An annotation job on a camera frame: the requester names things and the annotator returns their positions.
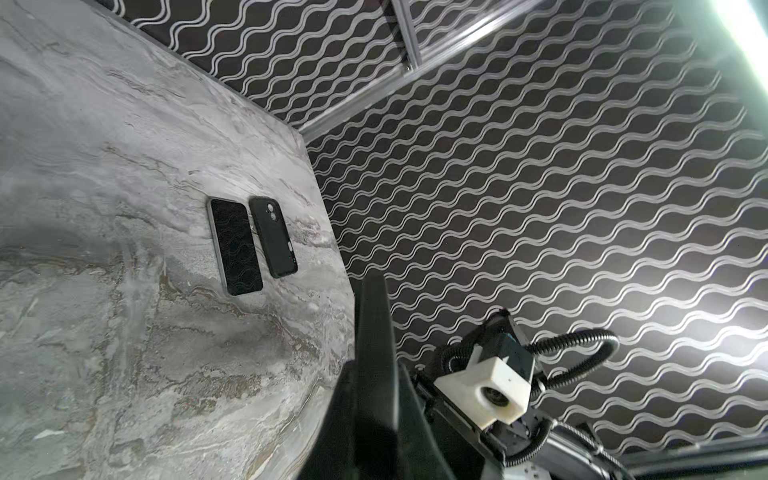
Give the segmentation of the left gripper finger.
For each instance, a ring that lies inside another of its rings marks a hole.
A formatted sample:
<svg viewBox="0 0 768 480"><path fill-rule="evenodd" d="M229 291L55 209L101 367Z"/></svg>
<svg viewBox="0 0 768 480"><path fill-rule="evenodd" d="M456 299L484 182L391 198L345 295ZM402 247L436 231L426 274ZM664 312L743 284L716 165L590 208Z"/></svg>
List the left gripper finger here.
<svg viewBox="0 0 768 480"><path fill-rule="evenodd" d="M343 365L300 479L453 479L396 359L385 278L355 290L355 358Z"/></svg>

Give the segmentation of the black phone case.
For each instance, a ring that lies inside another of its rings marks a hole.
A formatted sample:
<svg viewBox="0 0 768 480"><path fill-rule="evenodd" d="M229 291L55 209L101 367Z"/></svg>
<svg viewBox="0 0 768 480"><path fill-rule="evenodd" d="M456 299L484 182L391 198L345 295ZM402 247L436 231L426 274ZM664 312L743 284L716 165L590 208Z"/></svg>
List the black phone case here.
<svg viewBox="0 0 768 480"><path fill-rule="evenodd" d="M295 274L297 259L279 203L272 198L253 196L248 206L271 276Z"/></svg>

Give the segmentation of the black phone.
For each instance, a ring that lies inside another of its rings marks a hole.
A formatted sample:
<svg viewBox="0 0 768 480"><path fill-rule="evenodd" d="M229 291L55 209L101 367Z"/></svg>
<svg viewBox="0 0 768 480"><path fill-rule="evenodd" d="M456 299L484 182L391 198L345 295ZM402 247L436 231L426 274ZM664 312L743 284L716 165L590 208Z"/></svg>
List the black phone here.
<svg viewBox="0 0 768 480"><path fill-rule="evenodd" d="M246 207L212 197L207 210L224 289L231 296L261 291L263 279Z"/></svg>

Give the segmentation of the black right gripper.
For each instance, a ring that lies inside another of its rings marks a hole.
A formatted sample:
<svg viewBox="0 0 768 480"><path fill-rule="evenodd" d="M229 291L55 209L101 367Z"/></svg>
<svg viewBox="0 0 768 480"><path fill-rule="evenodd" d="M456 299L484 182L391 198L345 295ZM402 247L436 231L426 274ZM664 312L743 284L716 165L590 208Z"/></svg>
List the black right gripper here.
<svg viewBox="0 0 768 480"><path fill-rule="evenodd" d="M474 425L423 373L413 375L433 437L457 479L548 479L534 465L552 432L552 420L532 411L507 425Z"/></svg>

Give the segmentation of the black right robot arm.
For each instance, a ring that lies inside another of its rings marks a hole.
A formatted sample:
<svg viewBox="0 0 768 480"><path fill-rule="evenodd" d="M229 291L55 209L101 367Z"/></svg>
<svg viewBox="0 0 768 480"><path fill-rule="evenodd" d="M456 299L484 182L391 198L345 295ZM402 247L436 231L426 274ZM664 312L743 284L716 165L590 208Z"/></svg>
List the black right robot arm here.
<svg viewBox="0 0 768 480"><path fill-rule="evenodd" d="M629 479L587 424L535 408L618 350L602 328L529 343L506 309L438 351L412 382L437 448L457 479Z"/></svg>

